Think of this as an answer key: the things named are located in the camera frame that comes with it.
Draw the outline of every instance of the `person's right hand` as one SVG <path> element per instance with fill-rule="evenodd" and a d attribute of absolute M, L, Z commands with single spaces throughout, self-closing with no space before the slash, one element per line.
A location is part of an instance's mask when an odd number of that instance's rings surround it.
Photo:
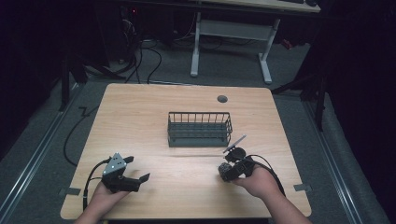
<path fill-rule="evenodd" d="M 270 172 L 259 165 L 253 167 L 253 174 L 250 177 L 236 178 L 232 183 L 243 187 L 249 194 L 261 199 L 264 199 L 267 195 L 281 194 Z"/>

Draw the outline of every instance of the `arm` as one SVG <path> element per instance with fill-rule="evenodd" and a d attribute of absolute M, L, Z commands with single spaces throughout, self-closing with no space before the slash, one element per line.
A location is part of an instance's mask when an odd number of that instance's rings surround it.
<path fill-rule="evenodd" d="M 237 178 L 233 180 L 233 183 L 245 188 L 252 196 L 260 198 L 267 206 L 271 216 L 277 224 L 311 223 L 308 218 L 280 192 L 274 178 L 264 168 L 256 165 L 253 175 L 247 178 Z"/>
<path fill-rule="evenodd" d="M 98 221 L 108 213 L 113 206 L 122 198 L 128 195 L 129 191 L 119 191 L 112 193 L 108 190 L 102 182 L 96 187 L 92 195 L 92 199 L 84 212 L 75 221 L 75 224 L 96 224 Z"/>

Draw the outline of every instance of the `basket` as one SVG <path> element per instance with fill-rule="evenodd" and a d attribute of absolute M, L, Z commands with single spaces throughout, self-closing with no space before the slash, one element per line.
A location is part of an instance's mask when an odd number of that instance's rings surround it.
<path fill-rule="evenodd" d="M 232 132 L 228 112 L 169 112 L 169 147 L 227 147 Z"/>

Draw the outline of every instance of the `light wood surface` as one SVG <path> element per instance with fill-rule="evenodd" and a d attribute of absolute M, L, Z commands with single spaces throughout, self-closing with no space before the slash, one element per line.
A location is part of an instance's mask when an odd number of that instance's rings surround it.
<path fill-rule="evenodd" d="M 201 2 L 240 5 L 245 7 L 265 7 L 299 12 L 320 12 L 319 6 L 311 7 L 306 3 L 299 4 L 279 0 L 201 0 Z"/>
<path fill-rule="evenodd" d="M 219 95 L 227 96 L 228 102 L 218 102 Z M 293 188 L 302 181 L 272 94 L 264 88 L 108 85 L 70 187 L 83 189 L 93 166 L 119 152 L 124 158 L 134 156 L 126 177 L 151 175 L 107 218 L 269 217 L 262 201 L 219 177 L 225 147 L 168 146 L 170 111 L 230 112 L 231 143 L 246 134 L 238 146 L 267 159 L 287 197 L 310 215 L 305 192 Z M 94 176 L 101 176 L 104 169 L 99 167 Z M 98 181 L 91 182 L 89 199 Z M 67 195 L 61 216 L 75 219 L 81 212 L 82 192 Z"/>

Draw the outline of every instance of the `black wire basket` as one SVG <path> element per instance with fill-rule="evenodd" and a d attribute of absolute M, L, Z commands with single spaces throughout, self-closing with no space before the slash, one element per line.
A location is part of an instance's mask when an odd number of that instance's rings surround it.
<path fill-rule="evenodd" d="M 227 147 L 232 132 L 228 112 L 169 112 L 169 147 Z"/>

